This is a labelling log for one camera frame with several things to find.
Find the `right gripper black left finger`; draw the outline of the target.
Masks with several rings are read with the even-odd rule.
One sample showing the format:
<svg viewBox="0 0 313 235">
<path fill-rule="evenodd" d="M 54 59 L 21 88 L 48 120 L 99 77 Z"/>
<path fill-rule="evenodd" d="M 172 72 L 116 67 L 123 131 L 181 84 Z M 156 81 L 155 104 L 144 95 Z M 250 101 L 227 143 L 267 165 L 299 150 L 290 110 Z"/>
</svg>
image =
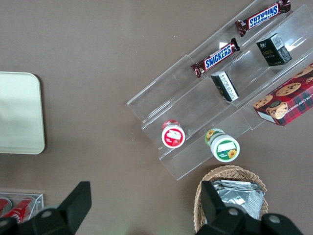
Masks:
<svg viewBox="0 0 313 235">
<path fill-rule="evenodd" d="M 89 181 L 81 181 L 56 209 L 46 209 L 30 220 L 0 220 L 2 235 L 74 235 L 91 209 Z"/>
</svg>

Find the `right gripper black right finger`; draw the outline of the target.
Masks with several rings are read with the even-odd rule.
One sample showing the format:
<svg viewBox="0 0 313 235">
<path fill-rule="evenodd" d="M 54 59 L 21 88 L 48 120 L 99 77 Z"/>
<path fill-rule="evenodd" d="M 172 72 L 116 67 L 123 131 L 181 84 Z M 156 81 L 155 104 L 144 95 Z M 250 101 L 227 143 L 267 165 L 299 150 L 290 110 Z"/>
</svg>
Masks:
<svg viewBox="0 0 313 235">
<path fill-rule="evenodd" d="M 236 207 L 227 207 L 209 181 L 201 183 L 201 205 L 207 224 L 198 235 L 301 235 L 286 216 L 267 213 L 261 220 L 252 218 Z"/>
</svg>

